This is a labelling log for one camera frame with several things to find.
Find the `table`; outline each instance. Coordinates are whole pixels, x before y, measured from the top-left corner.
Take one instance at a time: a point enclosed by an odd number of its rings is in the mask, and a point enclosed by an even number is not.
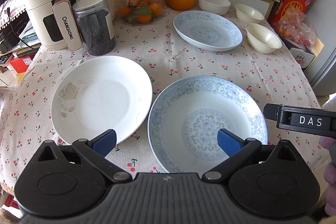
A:
[[[212,75],[242,87],[260,109],[266,103],[320,107],[289,50],[283,46],[268,55],[254,51],[248,44],[245,24],[236,18],[234,10],[229,10],[225,17],[241,30],[243,42],[228,52],[208,52],[185,42],[173,26],[178,13],[165,8],[163,18],[145,26],[126,25],[118,19],[114,22],[117,46],[109,54],[129,58],[146,70],[152,81],[153,101],[166,86],[178,79]],[[266,21],[261,24],[270,28]],[[0,135],[3,133],[0,181],[9,193],[13,194],[17,178],[42,141],[52,139],[58,145],[64,145],[51,123],[51,100],[63,77],[91,58],[94,57],[87,53],[85,46],[75,52],[67,49],[51,51],[41,46],[21,85],[4,95],[8,105],[3,110],[0,124],[3,129],[0,131]],[[277,143],[281,138],[291,140],[312,170],[328,159],[329,153],[321,148],[318,136],[280,130],[274,121],[266,122],[269,143]],[[133,176],[137,172],[164,172],[149,146],[147,120],[106,158]]]

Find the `blue and white porcelain plate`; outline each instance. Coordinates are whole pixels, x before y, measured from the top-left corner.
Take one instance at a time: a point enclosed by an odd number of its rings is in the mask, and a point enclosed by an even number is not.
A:
[[[174,18],[177,33],[190,44],[212,52],[237,47],[242,33],[228,19],[205,11],[186,11]]]
[[[267,143],[264,116],[240,87],[213,76],[192,76],[166,87],[155,100],[148,118],[153,153],[170,173],[202,175],[228,158],[218,146],[221,128],[242,139]]]

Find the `plate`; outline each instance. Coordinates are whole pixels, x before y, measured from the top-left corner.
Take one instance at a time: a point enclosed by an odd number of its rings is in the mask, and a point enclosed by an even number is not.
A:
[[[152,151],[170,173],[200,176],[228,158],[217,144],[221,128],[267,144],[264,116],[240,87],[213,76],[192,76],[166,87],[148,118]]]
[[[124,141],[146,118],[152,83],[137,63],[119,56],[101,56],[70,71],[51,102],[51,120],[67,144],[93,139],[112,128]]]
[[[212,52],[229,51],[243,40],[242,33],[231,21],[205,11],[182,12],[173,24],[185,41]]]

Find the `glass jar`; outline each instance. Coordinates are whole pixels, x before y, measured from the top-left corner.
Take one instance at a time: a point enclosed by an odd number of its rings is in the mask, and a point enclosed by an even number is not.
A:
[[[124,23],[143,25],[162,17],[164,0],[115,0],[115,6]]]
[[[83,42],[91,55],[104,55],[116,46],[108,0],[79,0],[73,6]]]

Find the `hand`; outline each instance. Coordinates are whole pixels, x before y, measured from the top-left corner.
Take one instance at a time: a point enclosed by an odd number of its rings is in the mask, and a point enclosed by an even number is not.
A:
[[[328,137],[320,137],[320,144],[323,148],[329,147],[336,143],[336,139]],[[330,162],[324,171],[324,179],[329,183],[327,187],[325,212],[330,215],[336,215],[336,167]]]

